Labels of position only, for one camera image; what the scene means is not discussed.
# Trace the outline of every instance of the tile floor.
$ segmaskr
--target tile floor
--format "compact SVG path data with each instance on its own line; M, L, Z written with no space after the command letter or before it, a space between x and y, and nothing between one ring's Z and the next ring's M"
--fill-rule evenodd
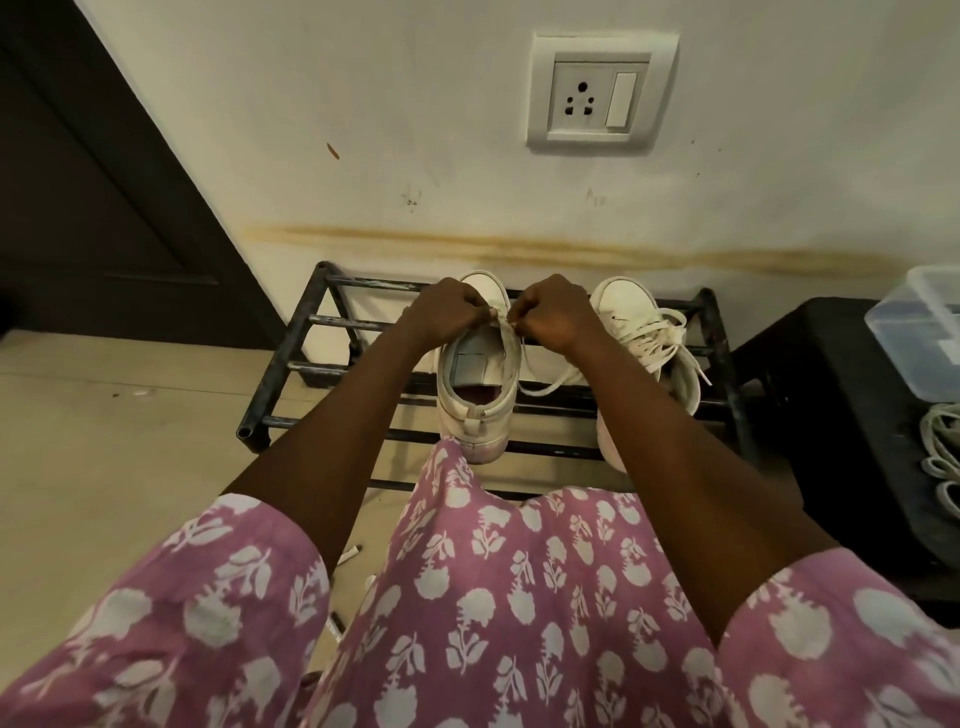
M0 341L0 686L58 643L142 552L213 500L250 461L234 438L268 352L14 331ZM291 377L277 414L323 395ZM428 407L398 426L434 429ZM518 439L590 444L592 421L517 417ZM386 443L375 476L416 479L426 446ZM604 463L505 455L491 487L626 489ZM383 561L407 495L370 491L337 570L333 608L349 623ZM313 667L334 642L324 634Z

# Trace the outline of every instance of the switch plate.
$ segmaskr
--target switch plate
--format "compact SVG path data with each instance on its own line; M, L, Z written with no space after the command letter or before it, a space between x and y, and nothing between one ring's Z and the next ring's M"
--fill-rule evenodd
M624 150L646 146L679 40L676 34L656 32L534 36L527 145L545 150L583 144ZM626 124L608 127L618 73L636 74L636 80L626 101ZM618 98L619 106L623 103Z

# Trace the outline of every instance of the shoe rack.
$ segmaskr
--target shoe rack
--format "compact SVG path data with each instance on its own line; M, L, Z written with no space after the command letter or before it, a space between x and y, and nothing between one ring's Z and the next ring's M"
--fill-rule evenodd
M253 452L263 452L270 446L271 429L289 429L298 420L278 417L273 414L276 402L283 390L287 377L296 372L310 387L329 389L340 381L350 366L364 350L364 341L357 331L383 331L391 324L383 321L363 321L353 318L345 295L348 288L368 288L384 291L401 291L417 294L429 283L409 280L366 279L344 276L333 263L324 261L317 264L307 282L300 302L287 326L283 341L276 348L274 356L263 373L263 378L253 393L247 412L237 427L237 438ZM520 291L508 289L511 299L520 295ZM339 316L321 316L317 313L324 297L329 295L336 305ZM700 408L696 418L711 422L724 423L732 439L735 440L740 454L749 462L756 463L756 444L750 433L750 425L744 411L743 397L737 385L736 372L733 369L727 334L724 331L720 309L716 297L709 288L702 288L690 301L658 299L660 306L675 308L686 315L689 326L699 326L705 342L702 346L688 346L690 352L709 362L705 367L712 386L705 386ZM311 327L345 328L349 336L349 364L315 364L306 360L301 348ZM528 345L537 345L527 340ZM521 382L536 387L537 382ZM437 381L433 374L413 372L400 397L400 404L414 406L436 406L434 400L425 397L437 396ZM514 411L527 415L545 415L550 417L578 417L596 419L597 405L589 387L566 385L546 397L529 397L522 392L516 394ZM424 443L432 445L440 439L436 432L424 432L411 429L389 429L387 440L406 443ZM507 452L526 455L548 455L576 460L602 460L598 448L581 448L569 445L551 445L520 440L511 440ZM371 480L371 487L390 490L411 491L414 483L394 480ZM495 495L513 500L531 497L533 494L513 491L491 491Z

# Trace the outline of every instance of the floral pattern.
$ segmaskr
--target floral pattern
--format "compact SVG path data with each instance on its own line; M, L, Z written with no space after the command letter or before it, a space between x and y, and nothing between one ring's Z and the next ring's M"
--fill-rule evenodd
M714 649L635 495L564 488L517 509L451 441L431 452L333 664L301 681L328 605L305 535L221 496L0 695L0 725L284 728L295 704L305 728L940 728L960 715L960 647L850 552L775 574Z

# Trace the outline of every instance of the dark door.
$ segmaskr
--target dark door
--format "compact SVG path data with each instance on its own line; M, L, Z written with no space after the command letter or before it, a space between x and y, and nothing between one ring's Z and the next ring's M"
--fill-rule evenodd
M282 331L72 2L0 9L0 291L37 330L264 349Z

